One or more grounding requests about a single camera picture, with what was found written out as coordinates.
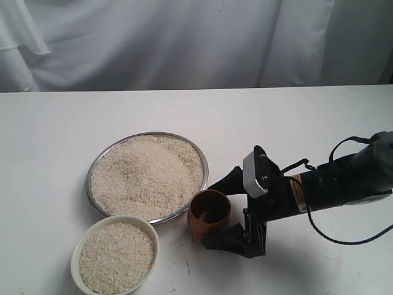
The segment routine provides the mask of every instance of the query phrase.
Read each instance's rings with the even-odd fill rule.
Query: white backdrop
[[[375,84],[393,1],[0,0],[0,91]]]

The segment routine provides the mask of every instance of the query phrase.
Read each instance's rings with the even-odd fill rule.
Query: white table
[[[80,294],[70,256],[99,219],[85,196],[85,176],[118,139],[153,130],[186,136],[205,153],[212,184],[255,144],[280,167],[303,157],[324,163],[344,138],[392,130],[392,110],[393,85],[0,94],[1,294]],[[363,147],[344,144],[337,156]],[[231,201],[234,220],[243,220],[244,196]],[[392,211],[393,197],[314,218],[329,235],[358,240],[390,225]],[[340,246],[321,238],[301,215],[269,222],[267,255],[246,259],[195,246],[184,215],[156,230],[157,268],[136,294],[393,292],[393,233],[363,246]]]

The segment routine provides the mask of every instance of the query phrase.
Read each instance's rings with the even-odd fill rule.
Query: small white bowl
[[[84,243],[86,239],[91,236],[94,232],[97,230],[101,229],[104,226],[107,226],[109,224],[113,223],[130,223],[134,226],[140,227],[142,230],[144,230],[148,236],[152,239],[153,241],[153,248],[154,248],[154,260],[152,263],[152,267],[150,268],[149,272],[145,275],[145,277],[135,286],[133,286],[131,289],[128,289],[125,292],[116,294],[116,295],[127,295],[138,289],[142,284],[147,280],[147,278],[152,274],[153,269],[155,267],[155,264],[157,262],[158,258],[158,252],[159,252],[159,244],[158,244],[158,235],[155,231],[155,229],[148,223],[147,221],[133,216],[133,215],[114,215],[108,218],[105,218],[101,221],[98,221],[96,224],[91,226],[86,233],[82,236],[82,238],[79,240],[78,244],[75,247],[74,253],[72,254],[71,258],[71,275],[72,278],[74,279],[75,284],[77,287],[85,294],[87,295],[97,295],[98,293],[93,292],[90,290],[84,283],[82,277],[80,276],[79,272],[79,257],[80,253],[82,252],[82,248],[84,246]]]

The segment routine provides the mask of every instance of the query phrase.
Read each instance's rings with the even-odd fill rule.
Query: wooden cup
[[[230,225],[231,203],[226,195],[207,189],[193,196],[187,212],[187,227],[199,245],[202,239],[227,229]]]

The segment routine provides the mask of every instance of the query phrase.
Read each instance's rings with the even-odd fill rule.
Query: rice
[[[203,179],[193,146],[173,136],[130,138],[96,164],[91,190],[106,212],[163,218],[189,203]]]
[[[85,285],[99,294],[118,294],[138,284],[154,259],[153,241],[130,223],[104,226],[82,248],[79,272]]]

